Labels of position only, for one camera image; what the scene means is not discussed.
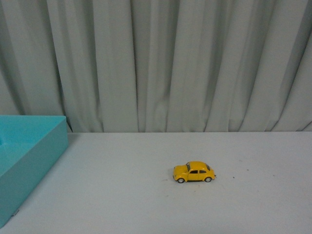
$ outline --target car roof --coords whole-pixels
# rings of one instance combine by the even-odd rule
[[[190,164],[191,169],[197,169],[197,170],[204,169],[204,170],[207,170],[207,166],[206,166],[206,164],[204,162],[192,161],[192,162],[189,162],[189,164]]]

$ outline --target car wheel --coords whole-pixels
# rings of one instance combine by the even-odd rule
[[[184,183],[184,181],[185,180],[183,178],[177,179],[177,182],[180,183],[180,184]]]
[[[207,178],[205,179],[206,182],[210,182],[211,180],[212,180],[211,177],[207,177]]]

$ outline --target toy car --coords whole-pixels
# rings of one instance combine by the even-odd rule
[[[206,181],[215,179],[215,172],[204,162],[188,162],[182,166],[174,167],[174,180],[178,183],[187,181]]]

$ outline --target fabric backdrop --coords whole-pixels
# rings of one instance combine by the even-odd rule
[[[0,114],[312,131],[311,31],[312,0],[0,0]]]

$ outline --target curtain fold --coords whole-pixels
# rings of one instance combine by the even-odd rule
[[[0,31],[2,115],[312,131],[312,0],[0,0]]]

